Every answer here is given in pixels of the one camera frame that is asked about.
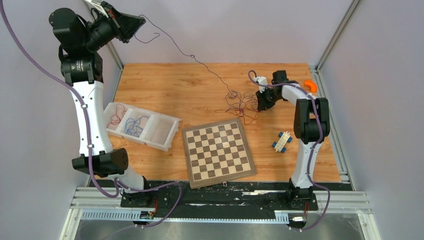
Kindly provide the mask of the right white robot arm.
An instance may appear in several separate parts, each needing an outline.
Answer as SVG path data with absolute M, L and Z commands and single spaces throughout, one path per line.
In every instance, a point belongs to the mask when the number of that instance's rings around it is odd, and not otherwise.
M 313 173 L 322 143 L 330 133 L 329 102 L 325 97 L 315 97 L 294 80 L 289 80 L 284 70 L 275 71 L 272 81 L 254 75 L 250 80 L 258 86 L 257 110 L 272 108 L 284 100 L 295 106 L 293 131 L 298 140 L 295 170 L 289 179 L 284 202 L 288 208 L 302 210 L 313 201 Z

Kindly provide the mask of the orange curved plastic piece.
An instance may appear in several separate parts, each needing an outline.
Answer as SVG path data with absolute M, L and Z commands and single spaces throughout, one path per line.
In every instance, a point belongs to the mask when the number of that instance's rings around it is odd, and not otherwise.
M 316 93 L 318 91 L 318 86 L 312 80 L 305 80 L 304 86 L 308 88 L 311 93 Z

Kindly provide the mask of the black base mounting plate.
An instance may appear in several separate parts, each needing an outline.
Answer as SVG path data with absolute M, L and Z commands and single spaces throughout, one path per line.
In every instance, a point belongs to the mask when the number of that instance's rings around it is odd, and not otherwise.
M 181 186 L 171 181 L 150 180 L 147 188 L 165 187 L 147 193 L 126 193 L 121 197 L 123 208 L 152 208 L 158 218 L 169 214 L 170 218 L 225 219 L 225 220 L 270 220 L 275 211 L 304 212 L 318 210 L 314 196 L 311 206 L 291 209 L 285 204 L 288 182 L 242 182 L 230 181 L 226 185 L 192 189 L 188 181 Z

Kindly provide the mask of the wooden chessboard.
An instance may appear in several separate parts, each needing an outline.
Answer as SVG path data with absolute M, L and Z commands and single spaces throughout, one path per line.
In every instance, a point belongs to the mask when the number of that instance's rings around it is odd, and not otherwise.
M 243 124 L 238 118 L 182 130 L 191 189 L 257 174 Z

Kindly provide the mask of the white plastic compartment tray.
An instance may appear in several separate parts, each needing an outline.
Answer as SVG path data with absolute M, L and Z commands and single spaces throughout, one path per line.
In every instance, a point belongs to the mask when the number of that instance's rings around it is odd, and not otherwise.
M 107 132 L 119 138 L 167 152 L 179 130 L 180 118 L 110 102 L 103 117 Z

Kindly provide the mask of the white blue toy car chassis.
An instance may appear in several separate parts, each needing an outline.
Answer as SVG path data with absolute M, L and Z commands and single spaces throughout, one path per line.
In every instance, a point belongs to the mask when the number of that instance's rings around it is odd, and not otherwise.
M 275 152 L 285 153 L 286 152 L 286 144 L 290 143 L 293 138 L 289 131 L 280 132 L 278 134 L 278 141 L 273 142 L 272 147 Z

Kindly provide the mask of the aluminium frame rail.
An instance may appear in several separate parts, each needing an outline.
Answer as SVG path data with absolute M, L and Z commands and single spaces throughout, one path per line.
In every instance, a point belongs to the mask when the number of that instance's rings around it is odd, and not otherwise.
M 367 196 L 362 191 L 315 190 L 311 202 L 293 207 L 284 203 L 284 195 L 283 190 L 258 189 L 253 185 L 183 191 L 168 186 L 152 193 L 158 201 L 155 207 L 153 203 L 141 206 L 123 196 L 109 198 L 95 187 L 78 187 L 60 238 L 74 239 L 83 219 L 287 225 L 301 217 L 311 225 L 312 214 L 317 214 L 315 223 L 320 226 L 332 214 L 350 214 L 358 217 L 365 239 L 380 239 Z

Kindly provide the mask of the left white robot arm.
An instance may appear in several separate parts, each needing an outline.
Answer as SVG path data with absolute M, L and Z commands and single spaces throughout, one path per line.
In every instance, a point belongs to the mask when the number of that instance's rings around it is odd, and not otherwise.
M 67 7 L 56 9 L 48 19 L 59 41 L 60 70 L 77 113 L 79 155 L 71 164 L 92 179 L 109 178 L 116 188 L 134 193 L 133 200 L 140 207 L 147 207 L 153 201 L 153 193 L 145 188 L 146 179 L 130 167 L 124 148 L 112 147 L 107 133 L 103 60 L 98 53 L 113 39 L 128 43 L 145 19 L 121 13 L 104 0 L 92 0 L 90 5 L 92 22 Z

